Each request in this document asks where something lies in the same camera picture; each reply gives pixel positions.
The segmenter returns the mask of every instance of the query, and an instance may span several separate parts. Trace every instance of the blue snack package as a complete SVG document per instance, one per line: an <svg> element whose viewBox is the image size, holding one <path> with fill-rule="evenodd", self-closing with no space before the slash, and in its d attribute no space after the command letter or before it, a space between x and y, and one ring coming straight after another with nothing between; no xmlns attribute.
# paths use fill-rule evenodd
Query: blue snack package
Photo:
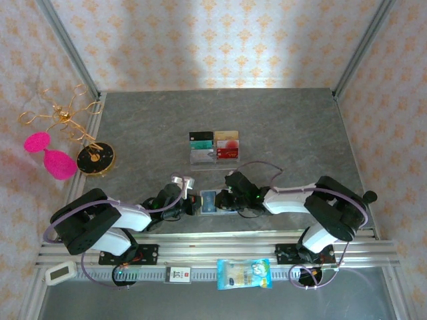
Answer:
<svg viewBox="0 0 427 320"><path fill-rule="evenodd" d="M273 287L270 261L256 260L227 260L220 259L218 266L218 290L235 288Z"/></svg>

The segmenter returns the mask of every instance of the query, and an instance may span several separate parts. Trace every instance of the black mounting plate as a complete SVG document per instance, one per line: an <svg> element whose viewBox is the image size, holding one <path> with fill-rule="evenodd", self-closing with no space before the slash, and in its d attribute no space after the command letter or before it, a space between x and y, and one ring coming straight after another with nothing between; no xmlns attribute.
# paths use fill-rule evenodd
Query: black mounting plate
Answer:
<svg viewBox="0 0 427 320"><path fill-rule="evenodd" d="M142 254L142 259L132 262L132 265L157 265L157 258L159 256L159 245L139 245L137 254ZM108 252L103 252L99 255L100 265L119 265L121 263L120 257L112 255Z"/></svg>
<svg viewBox="0 0 427 320"><path fill-rule="evenodd" d="M278 260L278 265L300 265L308 263L308 261L298 256L296 243L279 243L276 245L276 250L274 252ZM318 253L318 258L315 259L313 263L316 265L323 265L324 263L335 264L334 246L327 245L324 247L323 250Z"/></svg>

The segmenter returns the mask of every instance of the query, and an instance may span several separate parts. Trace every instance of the robotic arm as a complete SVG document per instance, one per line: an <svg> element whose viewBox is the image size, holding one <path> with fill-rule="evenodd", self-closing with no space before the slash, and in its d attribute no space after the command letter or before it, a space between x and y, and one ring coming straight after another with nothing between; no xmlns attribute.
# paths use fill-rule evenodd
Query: robotic arm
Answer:
<svg viewBox="0 0 427 320"><path fill-rule="evenodd" d="M150 231L163 220L179 219L182 213L195 215L200 208L200 196L188 192L192 189L194 180L190 177L184 177L183 180L172 177L172 182L157 197L149 198L134 207L121 205L119 201L108 199L102 190L92 189L56 212L51 223L84 204L109 200L109 203L80 210L57 224L54 229L72 255L96 249L119 257L119 261L129 261L137 255L137 249L136 241L126 229ZM376 194L372 191L361 198L326 176L305 187L276 189L258 188L242 173L234 171L226 176L226 185L228 189L218 193L215 199L215 206L220 209L250 209L264 215L286 212L313 215L317 223L304 231L294 248L284 252L290 258L295 257L308 263L316 261L318 254L338 239L352 241L356 231L365 222L363 213L354 204L366 210L367 205L376 200ZM150 210L168 207L181 194L183 197L169 209L148 213Z"/></svg>
<svg viewBox="0 0 427 320"><path fill-rule="evenodd" d="M222 190L216 197L216 207L238 211L251 209L271 215L286 212L313 215L317 223L303 232L295 250L284 253L310 263L333 242L352 241L360 226L367 222L364 211L368 204L377 200L373 191L359 197L327 176L305 187L257 188L242 173L234 171L226 176L226 185L228 190Z"/></svg>

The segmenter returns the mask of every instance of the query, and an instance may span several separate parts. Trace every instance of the digital display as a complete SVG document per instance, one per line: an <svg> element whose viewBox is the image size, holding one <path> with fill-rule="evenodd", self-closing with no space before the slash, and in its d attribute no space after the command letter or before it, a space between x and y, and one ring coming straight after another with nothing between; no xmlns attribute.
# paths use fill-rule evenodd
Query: digital display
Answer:
<svg viewBox="0 0 427 320"><path fill-rule="evenodd" d="M68 267L60 268L51 273L51 279L55 280L63 275L66 275L69 272Z"/></svg>

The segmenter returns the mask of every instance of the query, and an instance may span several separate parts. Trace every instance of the gray tabletop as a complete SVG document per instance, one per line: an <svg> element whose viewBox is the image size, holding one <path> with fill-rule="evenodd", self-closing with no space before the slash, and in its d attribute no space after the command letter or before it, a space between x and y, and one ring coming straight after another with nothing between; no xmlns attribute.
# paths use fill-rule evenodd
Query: gray tabletop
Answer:
<svg viewBox="0 0 427 320"><path fill-rule="evenodd" d="M220 89L108 93L97 140L113 146L115 167L104 177L88 177L85 191L100 187L114 199L141 203L155 197L171 173L195 178L194 189L221 189L228 171L192 171L190 131L237 130L240 163L264 160L283 167L278 187L298 187L329 175L362 194L340 112L329 89ZM258 187L274 168L242 169ZM238 215L183 216L154 233L305 229L315 222L304 213L257 219ZM370 220L366 227L373 227Z"/></svg>

